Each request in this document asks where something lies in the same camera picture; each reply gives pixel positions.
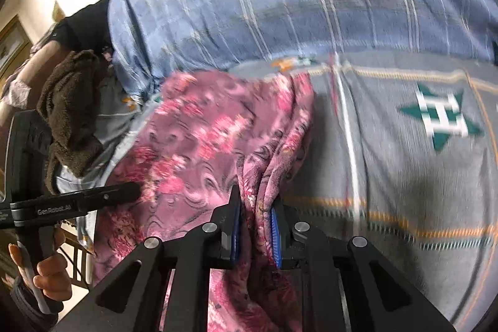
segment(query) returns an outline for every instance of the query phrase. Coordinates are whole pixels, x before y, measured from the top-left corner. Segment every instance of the blue plaid shirt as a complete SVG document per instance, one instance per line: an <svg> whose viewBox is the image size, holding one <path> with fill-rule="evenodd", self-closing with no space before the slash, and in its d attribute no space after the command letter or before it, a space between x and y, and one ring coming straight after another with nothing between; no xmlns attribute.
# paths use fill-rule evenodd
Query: blue plaid shirt
<svg viewBox="0 0 498 332"><path fill-rule="evenodd" d="M494 59L496 0L111 0L114 65L139 102L174 69L402 49Z"/></svg>

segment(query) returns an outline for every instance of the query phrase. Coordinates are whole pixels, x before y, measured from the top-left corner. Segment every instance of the brown fuzzy cloth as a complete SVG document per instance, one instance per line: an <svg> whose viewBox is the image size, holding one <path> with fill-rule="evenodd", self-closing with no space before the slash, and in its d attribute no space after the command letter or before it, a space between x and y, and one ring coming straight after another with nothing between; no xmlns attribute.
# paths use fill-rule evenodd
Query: brown fuzzy cloth
<svg viewBox="0 0 498 332"><path fill-rule="evenodd" d="M57 164L82 176L102 151L101 143L93 134L100 102L98 86L106 72L107 65L91 50L73 52L56 66L43 86L36 109L54 138L45 178L53 194L58 193L53 182Z"/></svg>

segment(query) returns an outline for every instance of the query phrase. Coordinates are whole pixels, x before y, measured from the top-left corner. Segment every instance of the human hand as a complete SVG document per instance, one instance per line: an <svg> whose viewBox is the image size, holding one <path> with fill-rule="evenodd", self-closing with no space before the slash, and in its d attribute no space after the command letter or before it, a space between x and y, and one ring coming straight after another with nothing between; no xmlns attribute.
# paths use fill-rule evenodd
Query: human hand
<svg viewBox="0 0 498 332"><path fill-rule="evenodd" d="M66 240L64 232L57 228L54 232L54 247L59 248ZM29 280L22 264L21 250L17 245L10 244L8 251L13 262L19 267L19 273L29 288ZM67 301L73 295L71 279L66 272L67 261L60 253L56 253L38 263L38 275L33 278L33 284L43 290L43 294L55 301Z"/></svg>

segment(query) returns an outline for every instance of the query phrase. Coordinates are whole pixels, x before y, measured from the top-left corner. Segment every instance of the person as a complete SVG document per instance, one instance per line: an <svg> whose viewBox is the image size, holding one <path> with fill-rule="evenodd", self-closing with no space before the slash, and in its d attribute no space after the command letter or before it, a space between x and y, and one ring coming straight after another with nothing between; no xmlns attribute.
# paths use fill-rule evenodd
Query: person
<svg viewBox="0 0 498 332"><path fill-rule="evenodd" d="M54 247L58 249L66 240L64 232L57 228L54 233ZM42 314L34 294L29 289L21 251L17 245L9 244L12 261L19 267L19 276L14 282L11 298L24 318L23 328L26 332L45 332L52 328L58 319L58 314ZM43 294L55 301L67 301L72 297L71 279L66 271L67 261L63 255L56 253L42 260L37 265L38 275L33 278L33 284L43 290Z"/></svg>
<svg viewBox="0 0 498 332"><path fill-rule="evenodd" d="M32 48L31 58L7 79L0 100L0 159L7 153L14 114L36 109L45 81L71 51L91 49L103 58L110 53L108 5L109 0L99 0L55 24Z"/></svg>
<svg viewBox="0 0 498 332"><path fill-rule="evenodd" d="M115 74L139 104L177 69L323 57L314 83L331 108L316 114L290 197L329 235L367 236L459 331L498 318L489 311L496 0L110 0L108 9Z"/></svg>

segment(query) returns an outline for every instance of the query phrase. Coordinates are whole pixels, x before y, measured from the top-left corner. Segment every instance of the pink floral fabric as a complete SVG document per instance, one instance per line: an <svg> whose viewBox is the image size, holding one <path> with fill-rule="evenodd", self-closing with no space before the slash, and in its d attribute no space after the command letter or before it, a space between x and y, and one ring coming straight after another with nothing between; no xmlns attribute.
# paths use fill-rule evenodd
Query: pink floral fabric
<svg viewBox="0 0 498 332"><path fill-rule="evenodd" d="M223 72L177 73L108 184L141 183L140 200L101 210L95 279L148 236L179 238L241 190L241 249L231 271L211 271L208 331L301 330L300 304L275 267L270 209L304 159L310 78L246 82Z"/></svg>

